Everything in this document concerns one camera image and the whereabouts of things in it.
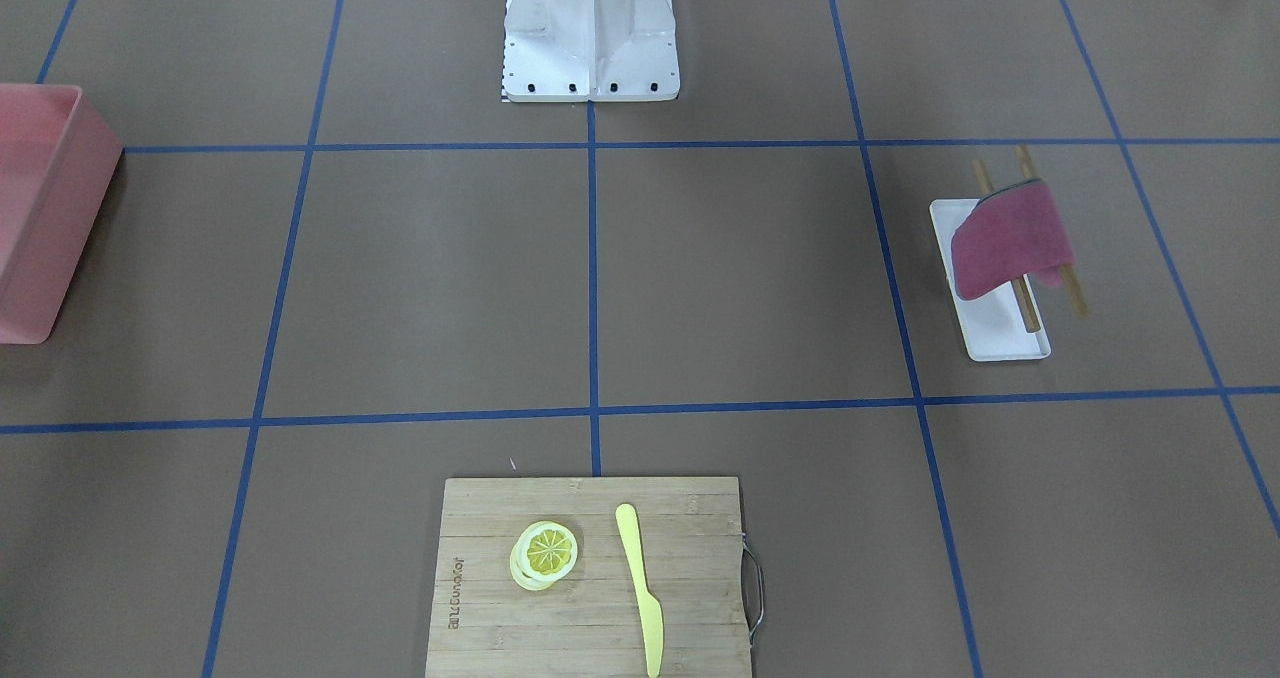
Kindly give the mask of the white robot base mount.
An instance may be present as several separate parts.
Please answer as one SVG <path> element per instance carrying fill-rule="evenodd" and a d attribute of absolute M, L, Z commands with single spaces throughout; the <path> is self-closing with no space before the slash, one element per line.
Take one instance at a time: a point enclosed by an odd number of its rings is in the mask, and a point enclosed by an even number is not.
<path fill-rule="evenodd" d="M 504 8 L 503 100 L 678 99 L 675 0 L 506 0 Z"/>

